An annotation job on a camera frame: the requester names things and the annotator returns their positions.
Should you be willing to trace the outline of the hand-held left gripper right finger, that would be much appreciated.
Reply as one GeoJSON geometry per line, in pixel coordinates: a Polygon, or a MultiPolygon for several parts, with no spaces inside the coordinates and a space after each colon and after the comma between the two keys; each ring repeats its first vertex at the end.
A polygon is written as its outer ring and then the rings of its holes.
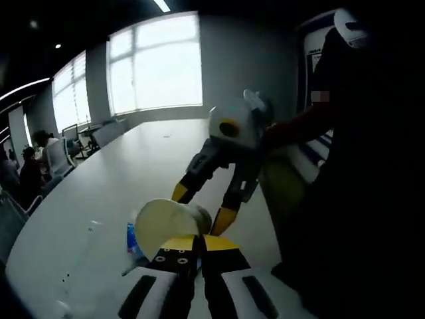
{"type": "Polygon", "coordinates": [[[200,240],[205,298],[213,318],[313,318],[297,292],[252,268],[238,245],[204,235],[200,240]]]}

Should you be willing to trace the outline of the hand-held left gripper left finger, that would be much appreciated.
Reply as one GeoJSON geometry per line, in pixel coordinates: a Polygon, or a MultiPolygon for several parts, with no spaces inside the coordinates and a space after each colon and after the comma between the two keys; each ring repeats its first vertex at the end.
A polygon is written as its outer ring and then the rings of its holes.
{"type": "Polygon", "coordinates": [[[197,235],[174,237],[163,243],[145,267],[135,270],[119,318],[187,318],[195,293],[197,235]]]}

